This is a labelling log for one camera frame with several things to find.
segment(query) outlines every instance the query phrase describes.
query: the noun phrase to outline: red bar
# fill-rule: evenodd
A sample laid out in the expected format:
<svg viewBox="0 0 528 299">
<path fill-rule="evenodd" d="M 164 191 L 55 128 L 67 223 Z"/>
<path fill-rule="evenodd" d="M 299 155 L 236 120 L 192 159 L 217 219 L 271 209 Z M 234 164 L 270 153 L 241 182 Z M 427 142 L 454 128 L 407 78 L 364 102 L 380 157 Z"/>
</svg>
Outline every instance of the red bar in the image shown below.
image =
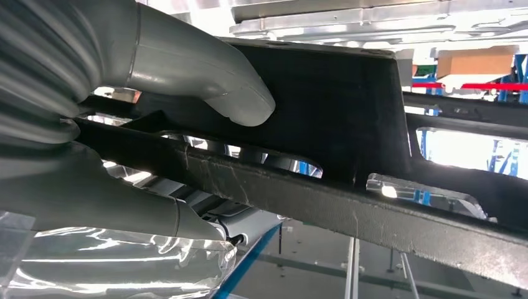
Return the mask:
<svg viewBox="0 0 528 299">
<path fill-rule="evenodd" d="M 443 88 L 441 83 L 413 83 L 413 87 Z M 528 83 L 466 83 L 462 89 L 528 90 Z"/>
</svg>

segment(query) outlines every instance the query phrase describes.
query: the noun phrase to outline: reflective surface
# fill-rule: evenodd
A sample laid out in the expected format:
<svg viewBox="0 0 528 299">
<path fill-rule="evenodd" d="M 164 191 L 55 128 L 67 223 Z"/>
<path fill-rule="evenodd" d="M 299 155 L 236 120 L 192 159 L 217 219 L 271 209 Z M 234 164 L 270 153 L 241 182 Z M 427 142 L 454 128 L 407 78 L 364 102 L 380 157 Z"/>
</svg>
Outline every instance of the reflective surface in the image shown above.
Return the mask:
<svg viewBox="0 0 528 299">
<path fill-rule="evenodd" d="M 372 173 L 367 181 L 367 190 L 479 219 L 488 218 L 473 196 L 404 179 Z"/>
<path fill-rule="evenodd" d="M 235 264 L 228 242 L 92 227 L 37 233 L 5 298 L 200 298 Z"/>
<path fill-rule="evenodd" d="M 251 39 L 374 49 L 473 49 L 527 42 L 527 7 L 525 1 L 508 0 L 380 2 L 367 8 L 250 19 L 231 32 Z"/>
</svg>

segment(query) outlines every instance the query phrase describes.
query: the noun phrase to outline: cardboard box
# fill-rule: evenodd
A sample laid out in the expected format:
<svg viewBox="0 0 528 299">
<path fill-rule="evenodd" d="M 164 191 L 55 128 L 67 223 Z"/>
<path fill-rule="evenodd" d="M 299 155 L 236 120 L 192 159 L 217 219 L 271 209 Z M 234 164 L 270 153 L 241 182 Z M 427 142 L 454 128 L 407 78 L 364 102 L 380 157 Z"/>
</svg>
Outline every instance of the cardboard box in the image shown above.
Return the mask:
<svg viewBox="0 0 528 299">
<path fill-rule="evenodd" d="M 437 82 L 460 87 L 464 83 L 487 83 L 510 74 L 515 46 L 488 49 L 440 51 Z"/>
</svg>

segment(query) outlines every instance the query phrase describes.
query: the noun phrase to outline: black metal frame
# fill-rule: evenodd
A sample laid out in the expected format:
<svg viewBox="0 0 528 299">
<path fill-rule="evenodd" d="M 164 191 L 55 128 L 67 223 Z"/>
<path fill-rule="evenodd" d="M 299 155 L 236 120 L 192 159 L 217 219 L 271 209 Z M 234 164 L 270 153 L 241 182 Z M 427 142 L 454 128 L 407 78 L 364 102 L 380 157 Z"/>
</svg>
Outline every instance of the black metal frame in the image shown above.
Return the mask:
<svg viewBox="0 0 528 299">
<path fill-rule="evenodd" d="M 90 97 L 86 112 L 134 120 L 121 128 L 77 119 L 78 141 L 103 159 L 219 197 L 528 288 L 524 231 L 365 191 L 370 173 L 395 176 L 472 195 L 501 224 L 528 228 L 524 180 L 439 166 L 420 155 L 417 128 L 447 124 L 467 131 L 471 125 L 445 117 L 406 119 L 396 63 L 383 52 L 250 43 L 233 45 L 276 100 L 263 125 L 238 126 L 195 98 L 144 93 L 133 105 Z M 501 133 L 500 126 L 511 124 L 493 125 Z M 159 137 L 164 131 L 303 159 L 322 167 L 323 178 L 195 149 Z"/>
</svg>

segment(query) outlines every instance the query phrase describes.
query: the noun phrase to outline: clear plastic sheet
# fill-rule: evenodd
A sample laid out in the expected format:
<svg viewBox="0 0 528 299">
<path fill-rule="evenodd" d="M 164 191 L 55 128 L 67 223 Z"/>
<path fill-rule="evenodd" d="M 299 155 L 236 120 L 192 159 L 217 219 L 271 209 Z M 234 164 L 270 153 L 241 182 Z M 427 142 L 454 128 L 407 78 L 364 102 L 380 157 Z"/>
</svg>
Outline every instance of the clear plastic sheet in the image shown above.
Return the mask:
<svg viewBox="0 0 528 299">
<path fill-rule="evenodd" d="M 4 231 L 0 226 L 0 235 Z M 34 234 L 23 256 L 11 259 L 12 278 L 0 298 L 201 298 L 219 287 L 235 258 L 226 241 L 92 227 L 50 230 Z"/>
</svg>

